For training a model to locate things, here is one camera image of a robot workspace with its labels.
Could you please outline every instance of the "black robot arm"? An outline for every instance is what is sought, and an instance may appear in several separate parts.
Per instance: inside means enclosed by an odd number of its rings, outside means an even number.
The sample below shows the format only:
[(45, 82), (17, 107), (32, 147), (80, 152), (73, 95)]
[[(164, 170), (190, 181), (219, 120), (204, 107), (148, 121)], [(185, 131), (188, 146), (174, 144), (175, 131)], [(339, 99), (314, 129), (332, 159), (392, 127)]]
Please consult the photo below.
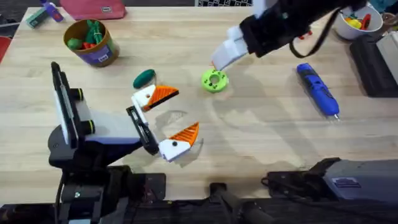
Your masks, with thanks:
[[(355, 11), (364, 7), (366, 3), (364, 0), (279, 0), (260, 17), (245, 18), (239, 27), (248, 46), (248, 52), (262, 57), (292, 43), (296, 37), (306, 34), (310, 24), (329, 12), (348, 6)], [(329, 27), (325, 28), (325, 36), (337, 15), (338, 11), (335, 11), (330, 19), (330, 25), (328, 24)]]

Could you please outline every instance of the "green donut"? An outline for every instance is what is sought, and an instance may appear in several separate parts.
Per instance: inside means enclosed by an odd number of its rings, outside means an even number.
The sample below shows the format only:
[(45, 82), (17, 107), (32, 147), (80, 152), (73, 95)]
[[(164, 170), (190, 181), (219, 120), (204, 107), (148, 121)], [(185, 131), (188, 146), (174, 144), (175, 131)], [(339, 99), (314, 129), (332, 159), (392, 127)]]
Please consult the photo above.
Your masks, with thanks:
[(225, 89), (229, 80), (225, 72), (217, 71), (215, 69), (207, 70), (201, 76), (202, 87), (210, 93), (218, 93)]

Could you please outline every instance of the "cup of toys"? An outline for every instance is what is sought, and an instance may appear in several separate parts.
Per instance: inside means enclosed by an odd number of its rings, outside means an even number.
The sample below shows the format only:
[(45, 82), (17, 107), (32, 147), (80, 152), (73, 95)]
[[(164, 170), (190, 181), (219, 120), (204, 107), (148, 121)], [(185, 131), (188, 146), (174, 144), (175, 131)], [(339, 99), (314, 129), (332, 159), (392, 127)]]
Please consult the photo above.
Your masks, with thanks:
[(65, 31), (63, 42), (94, 67), (110, 65), (119, 56), (119, 46), (113, 42), (105, 25), (94, 19), (83, 19), (72, 24)]
[(373, 7), (366, 6), (355, 12), (347, 7), (340, 11), (335, 30), (340, 37), (354, 40), (359, 36), (377, 32), (382, 25), (383, 19)]

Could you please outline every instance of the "pink bag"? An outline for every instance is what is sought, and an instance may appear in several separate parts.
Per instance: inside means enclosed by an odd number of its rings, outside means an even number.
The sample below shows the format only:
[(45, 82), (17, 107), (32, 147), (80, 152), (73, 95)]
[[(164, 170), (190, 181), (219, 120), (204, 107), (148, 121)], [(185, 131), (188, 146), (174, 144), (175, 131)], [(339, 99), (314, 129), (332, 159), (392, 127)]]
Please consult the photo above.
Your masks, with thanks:
[(61, 0), (60, 3), (75, 20), (120, 19), (126, 14), (122, 0)]

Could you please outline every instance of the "wooden table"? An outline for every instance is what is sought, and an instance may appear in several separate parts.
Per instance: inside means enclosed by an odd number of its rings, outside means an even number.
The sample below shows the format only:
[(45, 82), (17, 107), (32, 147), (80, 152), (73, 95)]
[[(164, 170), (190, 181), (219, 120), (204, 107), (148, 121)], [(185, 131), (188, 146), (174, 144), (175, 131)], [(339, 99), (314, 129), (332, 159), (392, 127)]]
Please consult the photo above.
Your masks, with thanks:
[[(25, 18), (36, 10), (29, 8)], [(104, 21), (121, 47), (106, 68), (88, 66), (64, 46), (71, 17), (60, 24), (48, 20), (37, 30), (22, 23), (0, 66), (0, 203), (54, 201), (60, 171), (48, 164), (47, 138), (58, 124), (51, 61), (71, 86), (84, 89), (96, 110), (126, 114), (132, 81), (148, 68), (156, 70), (158, 84), (180, 90), (147, 119), (159, 138), (199, 121), (192, 151), (168, 163), (140, 149), (117, 162), (136, 172), (166, 173), (168, 199), (204, 198), (210, 182), (226, 182), (238, 196), (263, 197), (267, 191), (259, 182), (268, 171), (308, 169), (335, 156), (398, 158), (398, 100), (364, 95), (348, 45), (333, 33), (306, 60), (287, 47), (261, 59), (244, 57), (226, 69), (225, 91), (204, 91), (200, 79), (210, 55), (227, 28), (250, 14), (244, 7), (129, 8), (124, 19)], [(312, 26), (313, 36), (297, 40), (301, 51), (313, 45), (326, 19)], [(330, 87), (341, 122), (322, 117), (305, 94), (295, 73), (304, 62)]]

